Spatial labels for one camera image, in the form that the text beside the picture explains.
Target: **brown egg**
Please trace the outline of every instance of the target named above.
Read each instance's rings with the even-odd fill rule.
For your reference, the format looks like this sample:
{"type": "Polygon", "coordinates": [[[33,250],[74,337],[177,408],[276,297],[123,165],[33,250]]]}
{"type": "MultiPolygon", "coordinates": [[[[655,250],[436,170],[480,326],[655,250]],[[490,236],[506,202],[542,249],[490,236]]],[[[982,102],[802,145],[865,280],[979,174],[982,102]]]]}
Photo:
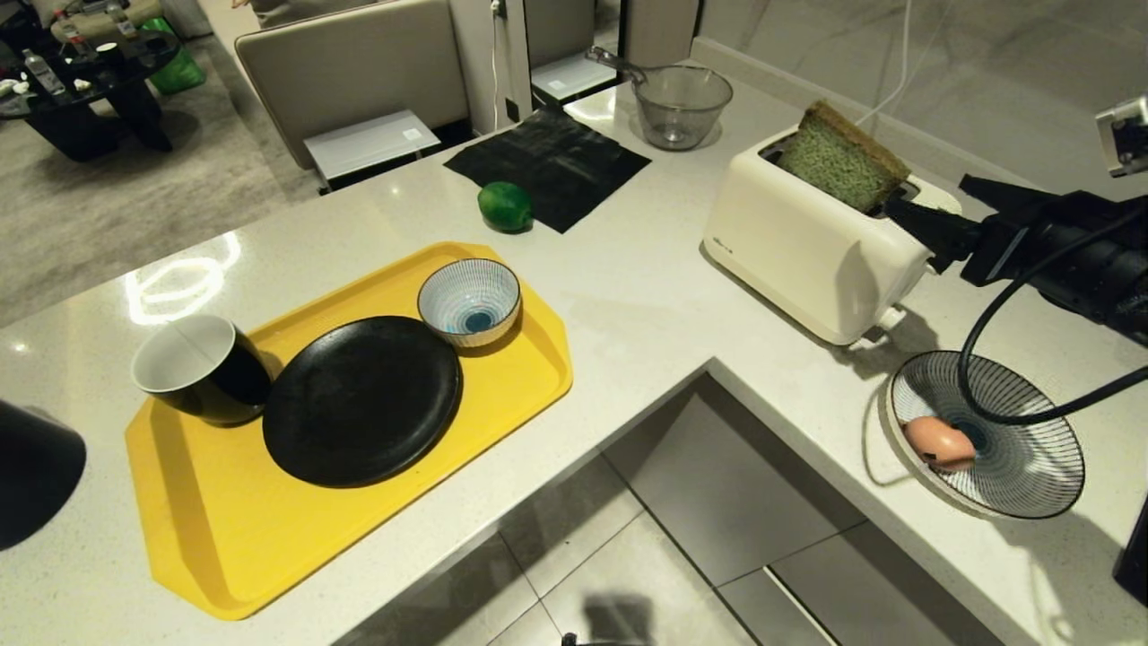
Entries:
{"type": "Polygon", "coordinates": [[[969,437],[940,418],[913,420],[905,426],[905,439],[921,460],[946,472],[971,469],[977,459],[969,437]]]}

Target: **black cable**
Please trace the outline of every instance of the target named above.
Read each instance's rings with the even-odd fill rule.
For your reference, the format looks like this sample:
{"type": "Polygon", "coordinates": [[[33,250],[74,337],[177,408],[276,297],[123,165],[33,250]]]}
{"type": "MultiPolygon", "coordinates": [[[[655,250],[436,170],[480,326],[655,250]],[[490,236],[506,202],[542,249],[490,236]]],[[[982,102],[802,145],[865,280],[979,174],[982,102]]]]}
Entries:
{"type": "Polygon", "coordinates": [[[1039,425],[1041,422],[1048,422],[1057,418],[1063,418],[1070,415],[1084,408],[1092,406],[1093,404],[1103,402],[1114,395],[1124,391],[1135,384],[1148,380],[1148,366],[1133,371],[1118,380],[1114,380],[1099,389],[1078,397],[1068,404],[1061,406],[1055,406],[1048,411],[1042,411],[1040,413],[1032,413],[1029,415],[1001,415],[992,411],[987,411],[985,407],[974,399],[972,388],[969,384],[969,363],[972,359],[972,347],[976,345],[977,340],[980,338],[980,333],[984,332],[985,327],[988,325],[988,320],[996,313],[996,310],[1004,304],[1013,294],[1015,294],[1021,287],[1023,287],[1029,280],[1032,280],[1033,275],[1044,271],[1048,265],[1056,262],[1057,259],[1064,257],[1065,255],[1086,247],[1092,242],[1108,235],[1112,231],[1120,228],[1130,224],[1138,216],[1142,215],[1139,210],[1133,211],[1120,219],[1104,226],[1103,228],[1093,231],[1087,235],[1080,238],[1079,240],[1068,244],[1063,248],[1048,255],[1040,262],[1030,266],[1024,273],[1017,277],[1013,282],[1010,282],[1004,289],[993,298],[993,302],[988,303],[988,306],[980,313],[977,318],[976,325],[972,326],[972,330],[969,332],[969,336],[964,340],[964,347],[961,348],[961,357],[956,363],[956,386],[961,390],[961,397],[969,405],[970,408],[977,414],[988,420],[991,422],[996,422],[998,425],[1009,425],[1009,426],[1023,426],[1023,425],[1039,425]]]}

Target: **coffee table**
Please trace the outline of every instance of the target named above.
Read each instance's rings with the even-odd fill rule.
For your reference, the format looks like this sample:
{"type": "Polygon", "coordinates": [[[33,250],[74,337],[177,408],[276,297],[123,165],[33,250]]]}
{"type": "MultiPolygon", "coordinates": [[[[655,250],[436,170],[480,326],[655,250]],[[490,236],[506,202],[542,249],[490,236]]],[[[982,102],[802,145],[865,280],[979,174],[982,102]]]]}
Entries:
{"type": "Polygon", "coordinates": [[[147,147],[170,151],[171,140],[160,127],[160,103],[147,87],[147,78],[160,71],[179,53],[180,42],[171,33],[141,30],[132,52],[118,63],[103,61],[49,61],[69,91],[57,96],[10,94],[0,99],[0,119],[24,119],[61,153],[78,162],[93,159],[116,149],[114,119],[96,116],[91,103],[107,99],[118,119],[147,147]],[[92,87],[75,89],[72,80],[83,78],[92,87]]]}

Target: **kitchen counter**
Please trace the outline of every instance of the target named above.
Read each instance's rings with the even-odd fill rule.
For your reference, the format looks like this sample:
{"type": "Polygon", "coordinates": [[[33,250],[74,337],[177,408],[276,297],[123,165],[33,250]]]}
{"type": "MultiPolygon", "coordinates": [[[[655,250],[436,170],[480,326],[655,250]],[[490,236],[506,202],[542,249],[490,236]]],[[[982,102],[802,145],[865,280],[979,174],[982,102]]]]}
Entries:
{"type": "MultiPolygon", "coordinates": [[[[999,286],[974,288],[956,271],[926,275],[891,341],[845,350],[819,343],[711,265],[699,243],[726,164],[800,117],[794,106],[734,85],[721,137],[689,153],[641,140],[627,88],[568,106],[653,163],[564,235],[542,225],[522,235],[487,228],[476,187],[442,168],[448,150],[0,330],[0,397],[46,412],[88,446],[86,472],[64,509],[0,553],[0,643],[331,643],[703,371],[1004,641],[1145,643],[1148,613],[1110,577],[1148,490],[1145,388],[1071,418],[1088,480],[1061,517],[978,520],[907,478],[879,428],[875,397],[909,357],[957,348],[999,286]],[[215,620],[155,583],[123,431],[145,399],[127,364],[156,322],[197,308],[253,329],[444,239],[492,246],[565,319],[571,392],[248,620],[215,620]],[[147,297],[181,289],[176,299],[147,297]]],[[[956,178],[917,172],[956,194],[956,178]]],[[[967,212],[984,215],[962,201],[967,212]]],[[[1032,289],[1000,312],[978,353],[1058,402],[1148,360],[1139,347],[1032,289]]]]}

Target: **toaster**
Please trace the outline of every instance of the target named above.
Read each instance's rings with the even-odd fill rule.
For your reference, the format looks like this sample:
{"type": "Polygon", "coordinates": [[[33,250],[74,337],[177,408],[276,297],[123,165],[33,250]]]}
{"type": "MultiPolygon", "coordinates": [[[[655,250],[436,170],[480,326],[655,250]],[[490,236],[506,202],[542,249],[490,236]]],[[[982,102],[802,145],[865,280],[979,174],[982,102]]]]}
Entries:
{"type": "MultiPolygon", "coordinates": [[[[892,329],[897,306],[930,267],[924,244],[776,165],[797,126],[729,164],[703,246],[718,264],[833,345],[892,329]]],[[[894,195],[960,213],[949,193],[909,174],[894,195]]]]}

